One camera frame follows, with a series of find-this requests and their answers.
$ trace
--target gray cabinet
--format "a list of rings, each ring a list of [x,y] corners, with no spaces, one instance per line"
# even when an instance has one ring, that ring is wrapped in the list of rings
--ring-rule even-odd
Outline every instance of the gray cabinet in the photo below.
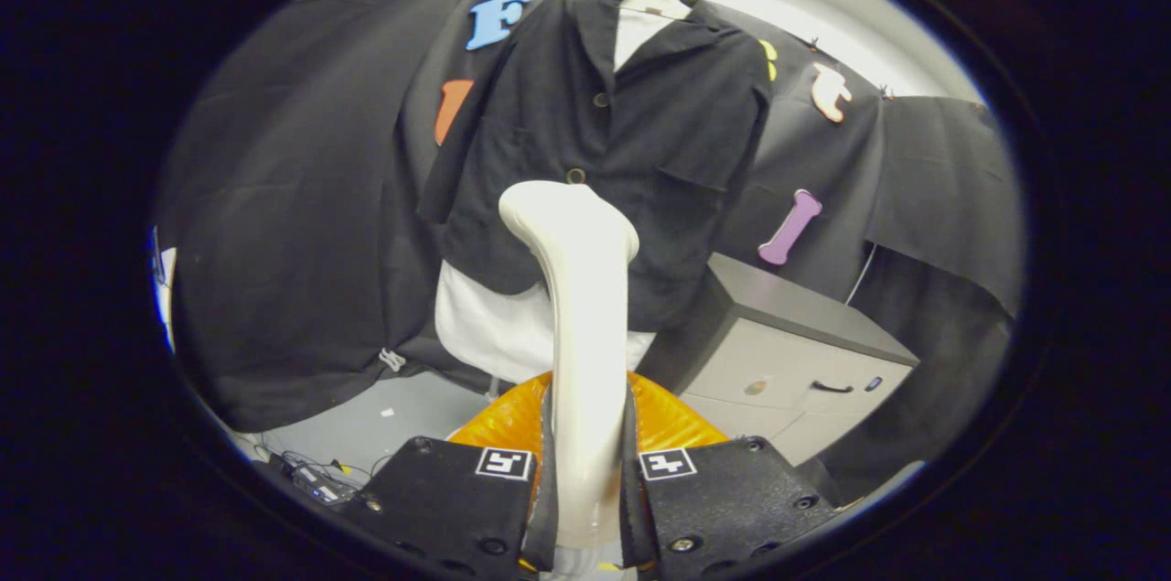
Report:
[[[728,437],[758,435],[790,464],[862,422],[918,364],[852,307],[714,255],[684,327],[638,372]]]

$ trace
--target shirt collar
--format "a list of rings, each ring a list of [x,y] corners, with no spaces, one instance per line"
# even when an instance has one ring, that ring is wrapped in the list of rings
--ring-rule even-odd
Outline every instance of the shirt collar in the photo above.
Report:
[[[638,48],[622,66],[622,71],[643,64],[645,61],[660,56],[678,55],[711,46],[720,35],[734,30],[731,23],[725,23],[715,15],[713,6],[703,0],[680,0],[690,6],[691,13],[677,23],[670,23],[660,34],[653,35]],[[614,46],[618,26],[618,5],[622,0],[570,0],[569,15],[580,32],[586,55],[597,68],[608,93],[614,94]]]

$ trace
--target black shirt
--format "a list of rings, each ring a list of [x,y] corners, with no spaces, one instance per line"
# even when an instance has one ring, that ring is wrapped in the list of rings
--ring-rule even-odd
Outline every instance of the black shirt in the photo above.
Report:
[[[629,328],[677,322],[744,183],[768,115],[765,50],[707,2],[642,43],[617,73],[622,0],[545,0],[504,43],[452,122],[419,214],[447,223],[444,259],[491,290],[541,280],[498,212],[516,182],[584,182],[630,219]]]

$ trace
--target black cloth backdrop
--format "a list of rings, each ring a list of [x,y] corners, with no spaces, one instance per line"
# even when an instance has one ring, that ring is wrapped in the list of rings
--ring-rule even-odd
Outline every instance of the black cloth backdrop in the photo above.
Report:
[[[196,358],[197,384],[230,426],[278,428],[379,377],[451,369],[431,327],[439,227],[413,211],[443,86],[482,76],[502,47],[466,50],[471,8],[485,1],[294,0],[211,77],[165,168],[156,221],[160,247],[178,248],[191,319],[179,356]],[[923,361],[812,460],[850,478],[843,494],[865,492],[888,467],[937,452],[995,377],[1026,244],[1007,143],[982,107],[884,98],[820,48],[713,5],[778,52],[772,111],[715,251],[845,301],[878,244],[851,306]],[[854,94],[843,123],[812,105],[815,61]],[[799,189],[823,211],[789,261],[769,266],[756,247]],[[408,367],[391,372],[382,349]],[[965,397],[946,398],[953,389]]]

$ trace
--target gray floor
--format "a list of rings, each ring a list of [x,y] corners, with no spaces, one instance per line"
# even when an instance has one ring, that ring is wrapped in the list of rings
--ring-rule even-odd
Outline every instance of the gray floor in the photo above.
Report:
[[[248,436],[248,440],[262,440],[273,451],[296,452],[322,464],[337,459],[370,471],[375,462],[398,451],[406,439],[419,435],[446,438],[486,406],[484,396],[423,372],[377,382],[327,412]],[[363,485],[369,478],[355,471],[347,480]]]

